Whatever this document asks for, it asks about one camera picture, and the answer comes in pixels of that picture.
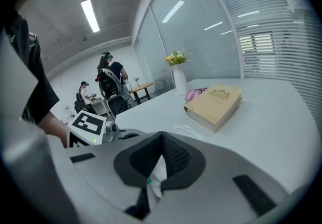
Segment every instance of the black sleeve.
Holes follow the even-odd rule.
[[[59,98],[53,91],[46,75],[40,58],[40,46],[38,39],[34,35],[34,40],[31,37],[31,50],[28,62],[28,68],[38,79],[38,84],[33,91],[29,106],[30,112],[37,124],[44,118],[50,109],[59,101]]]
[[[119,62],[114,62],[114,64],[116,65],[117,71],[120,72],[121,69],[123,68],[123,65],[121,63],[119,63]]]

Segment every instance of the beige book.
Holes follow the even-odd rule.
[[[241,102],[242,89],[215,85],[185,105],[185,111],[202,125],[216,132]]]

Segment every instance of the person's arm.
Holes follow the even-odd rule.
[[[84,98],[86,98],[86,99],[88,99],[88,100],[91,100],[91,99],[93,98],[93,96],[88,96],[88,95],[85,93],[85,89],[82,89],[80,93],[81,93],[81,95],[82,95],[83,99],[84,99]]]
[[[63,146],[67,147],[66,127],[49,111],[38,124],[46,134],[55,135],[60,138]]]
[[[53,91],[40,59],[40,46],[36,35],[30,34],[30,55],[28,68],[38,79],[38,84],[29,98],[31,116],[46,134],[58,136],[64,145],[67,146],[67,131],[65,126],[50,112],[51,108],[59,101]]]
[[[127,80],[129,78],[124,68],[121,69],[120,73],[122,75],[123,80]]]

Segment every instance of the vase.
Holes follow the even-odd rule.
[[[188,93],[187,80],[180,64],[172,65],[171,68],[175,79],[177,94],[186,95]]]

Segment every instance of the woman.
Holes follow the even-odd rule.
[[[101,56],[100,64],[98,65],[97,69],[98,70],[101,69],[106,74],[110,70],[114,74],[114,76],[116,77],[121,87],[121,89],[119,90],[120,95],[122,95],[126,100],[126,103],[133,108],[134,107],[133,99],[130,95],[129,90],[127,89],[127,86],[124,83],[124,81],[128,79],[128,75],[123,65],[120,64],[119,62],[113,62],[110,65],[110,62],[112,62],[112,60],[113,60],[112,54],[109,53],[108,51],[104,52]]]

